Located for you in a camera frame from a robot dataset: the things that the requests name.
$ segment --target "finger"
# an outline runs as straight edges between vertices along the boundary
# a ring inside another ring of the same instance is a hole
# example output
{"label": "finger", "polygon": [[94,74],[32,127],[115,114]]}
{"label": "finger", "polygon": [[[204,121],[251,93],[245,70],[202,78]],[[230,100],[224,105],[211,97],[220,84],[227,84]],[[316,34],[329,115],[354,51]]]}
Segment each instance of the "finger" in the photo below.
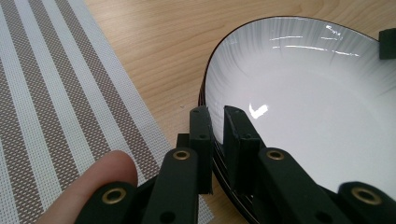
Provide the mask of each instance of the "finger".
{"label": "finger", "polygon": [[134,161],[122,151],[109,152],[94,163],[61,194],[37,223],[74,223],[93,193],[103,185],[115,181],[137,186]]}

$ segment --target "screw hole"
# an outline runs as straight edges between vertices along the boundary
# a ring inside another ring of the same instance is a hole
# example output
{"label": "screw hole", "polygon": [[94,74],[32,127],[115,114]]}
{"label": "screw hole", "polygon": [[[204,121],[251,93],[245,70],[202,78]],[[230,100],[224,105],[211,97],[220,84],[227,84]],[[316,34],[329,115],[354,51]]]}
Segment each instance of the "screw hole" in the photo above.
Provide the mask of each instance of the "screw hole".
{"label": "screw hole", "polygon": [[280,151],[277,151],[277,150],[268,151],[267,157],[269,157],[270,159],[273,159],[275,161],[280,161],[280,160],[285,159],[285,156],[283,155],[283,153],[281,153]]}
{"label": "screw hole", "polygon": [[318,211],[315,214],[315,218],[322,223],[332,223],[332,217],[329,214],[324,213],[324,212]]}
{"label": "screw hole", "polygon": [[189,156],[190,156],[190,152],[184,151],[184,150],[176,151],[173,154],[173,157],[179,161],[184,161],[184,160],[188,159]]}
{"label": "screw hole", "polygon": [[358,200],[371,205],[379,205],[382,203],[381,198],[369,189],[355,187],[352,189],[352,195]]}
{"label": "screw hole", "polygon": [[173,212],[164,212],[160,216],[161,223],[172,223],[173,221],[175,221],[175,219],[176,216]]}
{"label": "screw hole", "polygon": [[126,191],[123,188],[110,189],[102,196],[102,202],[107,204],[119,203],[125,198]]}

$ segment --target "black plastic part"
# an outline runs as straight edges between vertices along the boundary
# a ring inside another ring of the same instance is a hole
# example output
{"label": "black plastic part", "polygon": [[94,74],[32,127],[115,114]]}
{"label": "black plastic part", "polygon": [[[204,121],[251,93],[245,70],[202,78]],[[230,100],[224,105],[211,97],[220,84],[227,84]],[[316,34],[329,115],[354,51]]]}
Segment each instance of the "black plastic part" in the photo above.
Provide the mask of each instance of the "black plastic part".
{"label": "black plastic part", "polygon": [[198,154],[198,193],[212,194],[213,131],[206,106],[190,111],[190,148]]}
{"label": "black plastic part", "polygon": [[178,133],[176,147],[189,147],[189,146],[190,146],[190,134]]}
{"label": "black plastic part", "polygon": [[231,189],[238,194],[254,191],[256,169],[254,161],[262,140],[245,112],[232,106],[224,107],[224,156]]}
{"label": "black plastic part", "polygon": [[129,223],[134,215],[136,188],[124,182],[113,182],[99,188],[85,203],[76,224]]}
{"label": "black plastic part", "polygon": [[396,202],[381,190],[361,182],[341,185],[338,205],[354,223],[396,223]]}
{"label": "black plastic part", "polygon": [[136,196],[134,197],[134,204],[135,204],[133,211],[134,215],[131,217],[131,221],[129,223],[142,222],[156,180],[157,180],[157,176],[154,176],[137,188]]}
{"label": "black plastic part", "polygon": [[282,223],[350,223],[288,152],[261,149],[257,169],[258,190],[268,192]]}
{"label": "black plastic part", "polygon": [[252,201],[254,212],[259,223],[265,224],[278,224],[282,223],[282,217],[276,210],[274,203],[270,197],[257,197],[255,196]]}
{"label": "black plastic part", "polygon": [[323,192],[325,192],[325,193],[327,194],[327,196],[328,196],[334,203],[337,202],[337,194],[336,194],[336,193],[332,192],[332,191],[329,190],[329,189],[326,189],[326,188],[322,187],[321,185],[319,185],[319,186],[320,186],[320,188],[323,190]]}
{"label": "black plastic part", "polygon": [[396,59],[396,28],[379,32],[379,59]]}
{"label": "black plastic part", "polygon": [[166,153],[142,223],[197,223],[197,173],[194,150],[178,147]]}
{"label": "black plastic part", "polygon": [[215,174],[216,179],[219,181],[221,187],[224,189],[224,192],[227,194],[233,205],[247,220],[247,222],[251,224],[259,224],[259,221],[254,214],[251,195],[240,195],[231,190],[230,178],[228,177],[224,154],[222,152],[221,144],[215,142],[215,150],[213,153],[213,173]]}

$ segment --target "striped placemat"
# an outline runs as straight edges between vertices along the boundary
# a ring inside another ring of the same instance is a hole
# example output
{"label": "striped placemat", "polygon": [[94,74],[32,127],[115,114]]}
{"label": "striped placemat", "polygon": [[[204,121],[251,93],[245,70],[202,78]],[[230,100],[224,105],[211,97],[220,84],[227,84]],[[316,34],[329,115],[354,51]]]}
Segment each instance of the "striped placemat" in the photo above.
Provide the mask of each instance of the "striped placemat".
{"label": "striped placemat", "polygon": [[171,146],[82,0],[0,0],[0,41],[0,223],[35,222],[112,149],[158,173]]}

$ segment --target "wooden table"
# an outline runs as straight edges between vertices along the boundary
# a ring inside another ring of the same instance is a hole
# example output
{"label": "wooden table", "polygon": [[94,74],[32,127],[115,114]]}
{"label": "wooden table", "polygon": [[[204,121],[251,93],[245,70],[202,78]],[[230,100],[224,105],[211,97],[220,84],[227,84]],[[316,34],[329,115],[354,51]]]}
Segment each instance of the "wooden table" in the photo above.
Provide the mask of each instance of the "wooden table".
{"label": "wooden table", "polygon": [[[375,39],[396,27],[395,0],[85,2],[172,146],[178,133],[189,131],[189,111],[197,106],[212,50],[236,27],[265,17],[304,16]],[[214,193],[205,196],[212,223],[246,223],[216,180]]]}

